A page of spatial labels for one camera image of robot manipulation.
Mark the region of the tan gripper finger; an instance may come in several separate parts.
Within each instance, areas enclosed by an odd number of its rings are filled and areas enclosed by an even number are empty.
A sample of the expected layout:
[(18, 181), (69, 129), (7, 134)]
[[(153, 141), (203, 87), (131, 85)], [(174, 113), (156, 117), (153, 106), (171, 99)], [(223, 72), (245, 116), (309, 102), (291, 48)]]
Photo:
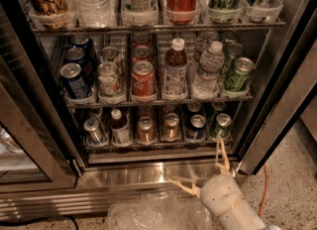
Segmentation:
[(230, 175), (230, 162), (225, 150), (224, 140), (221, 137), (216, 138), (216, 158), (215, 158), (216, 173)]
[(190, 178), (184, 177), (173, 177), (169, 176), (167, 180), (182, 189), (183, 191), (196, 196), (200, 197), (200, 188), (197, 186), (196, 182)]

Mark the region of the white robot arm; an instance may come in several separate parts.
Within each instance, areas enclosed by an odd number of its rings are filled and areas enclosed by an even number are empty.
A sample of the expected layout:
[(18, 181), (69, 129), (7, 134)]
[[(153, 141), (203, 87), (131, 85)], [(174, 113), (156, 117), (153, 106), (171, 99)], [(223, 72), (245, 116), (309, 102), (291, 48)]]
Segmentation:
[(277, 225), (265, 225), (245, 200), (230, 173), (224, 140), (220, 136), (216, 137), (215, 169), (218, 173), (209, 178), (201, 187), (190, 178), (174, 175), (167, 175), (166, 178), (185, 192), (198, 197), (223, 230), (282, 230)]

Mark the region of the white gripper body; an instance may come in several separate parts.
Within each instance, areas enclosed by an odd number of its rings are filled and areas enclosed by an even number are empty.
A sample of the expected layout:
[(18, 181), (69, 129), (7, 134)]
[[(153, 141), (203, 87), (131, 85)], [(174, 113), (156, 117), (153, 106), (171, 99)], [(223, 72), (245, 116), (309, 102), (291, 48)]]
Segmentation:
[(212, 176), (201, 188), (201, 203), (213, 216), (221, 216), (243, 200), (236, 181), (224, 173)]

